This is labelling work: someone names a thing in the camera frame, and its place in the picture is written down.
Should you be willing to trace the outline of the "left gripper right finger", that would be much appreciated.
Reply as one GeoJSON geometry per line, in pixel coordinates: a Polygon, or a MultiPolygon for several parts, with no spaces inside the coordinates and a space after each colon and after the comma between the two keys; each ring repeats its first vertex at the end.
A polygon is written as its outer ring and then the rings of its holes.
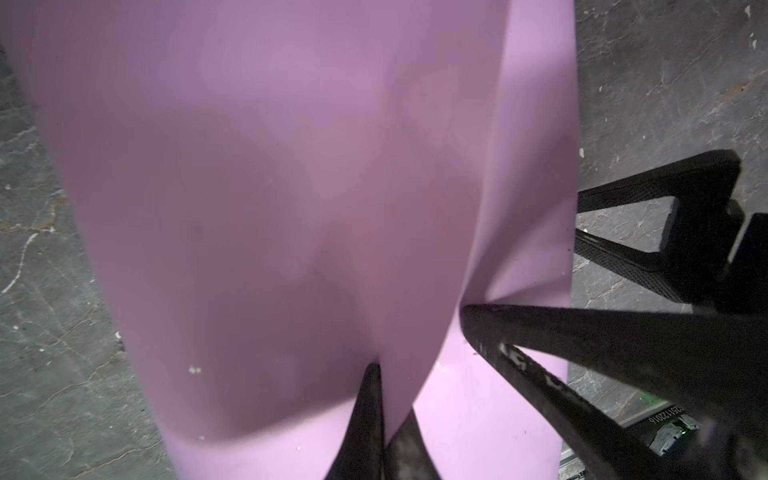
{"type": "Polygon", "coordinates": [[[384,451],[387,480],[440,480],[424,443],[415,411],[411,410],[384,451]]]}

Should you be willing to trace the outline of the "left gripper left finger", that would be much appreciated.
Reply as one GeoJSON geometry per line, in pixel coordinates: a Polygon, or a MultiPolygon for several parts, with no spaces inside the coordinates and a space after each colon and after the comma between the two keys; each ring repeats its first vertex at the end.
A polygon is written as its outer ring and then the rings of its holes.
{"type": "Polygon", "coordinates": [[[327,480],[377,480],[382,476],[384,420],[381,370],[367,366],[341,447],[327,480]]]}

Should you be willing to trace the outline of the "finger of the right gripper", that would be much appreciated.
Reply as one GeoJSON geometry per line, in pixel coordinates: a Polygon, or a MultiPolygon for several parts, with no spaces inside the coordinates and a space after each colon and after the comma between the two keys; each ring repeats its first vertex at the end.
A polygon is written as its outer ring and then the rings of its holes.
{"type": "Polygon", "coordinates": [[[733,150],[710,150],[578,193],[579,213],[670,197],[659,249],[644,252],[575,232],[575,253],[677,303],[710,297],[744,221],[731,198],[741,173],[733,150]]]}

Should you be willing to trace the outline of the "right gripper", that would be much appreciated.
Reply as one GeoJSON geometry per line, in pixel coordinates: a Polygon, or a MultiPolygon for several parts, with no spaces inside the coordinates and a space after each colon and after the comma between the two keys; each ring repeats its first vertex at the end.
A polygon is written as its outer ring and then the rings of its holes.
{"type": "Polygon", "coordinates": [[[467,305],[471,347],[531,404],[597,479],[751,479],[767,457],[767,216],[692,314],[467,305]],[[654,453],[533,359],[596,371],[701,414],[678,460],[654,453]]]}

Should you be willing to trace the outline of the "pink wrapping paper sheet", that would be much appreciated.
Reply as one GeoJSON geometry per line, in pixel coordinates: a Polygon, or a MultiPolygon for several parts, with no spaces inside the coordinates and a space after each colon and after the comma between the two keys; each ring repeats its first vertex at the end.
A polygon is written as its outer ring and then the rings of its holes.
{"type": "Polygon", "coordinates": [[[366,366],[445,479],[561,439],[464,339],[571,300],[570,1],[5,1],[1,43],[177,474],[321,479],[366,366]]]}

